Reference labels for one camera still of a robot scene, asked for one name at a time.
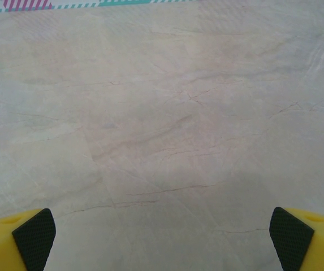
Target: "textured rubber pad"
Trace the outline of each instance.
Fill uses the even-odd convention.
[[[284,271],[299,271],[314,230],[281,207],[270,222],[270,236]]]
[[[43,209],[12,232],[27,271],[42,271],[56,235],[53,215]]]

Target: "marble floor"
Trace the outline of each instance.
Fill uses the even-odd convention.
[[[0,14],[0,216],[51,270],[281,271],[274,207],[324,214],[324,0]]]

